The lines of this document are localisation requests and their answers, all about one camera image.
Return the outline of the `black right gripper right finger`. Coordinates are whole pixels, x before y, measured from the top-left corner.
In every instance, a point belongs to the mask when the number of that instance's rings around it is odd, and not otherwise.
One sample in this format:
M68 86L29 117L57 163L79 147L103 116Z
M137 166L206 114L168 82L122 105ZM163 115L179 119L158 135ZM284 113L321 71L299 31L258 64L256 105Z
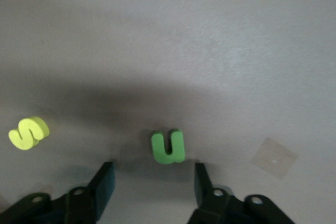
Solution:
M205 164L195 163L194 191L197 208L188 223L293 223L268 197L248 195L243 201L214 187Z

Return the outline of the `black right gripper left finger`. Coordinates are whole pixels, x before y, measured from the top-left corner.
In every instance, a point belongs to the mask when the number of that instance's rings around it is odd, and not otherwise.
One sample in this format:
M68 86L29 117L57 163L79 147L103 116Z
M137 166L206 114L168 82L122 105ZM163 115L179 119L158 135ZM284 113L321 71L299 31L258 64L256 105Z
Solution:
M1 213L1 223L97 223L115 188L114 162L105 162L87 186L52 200L32 193Z

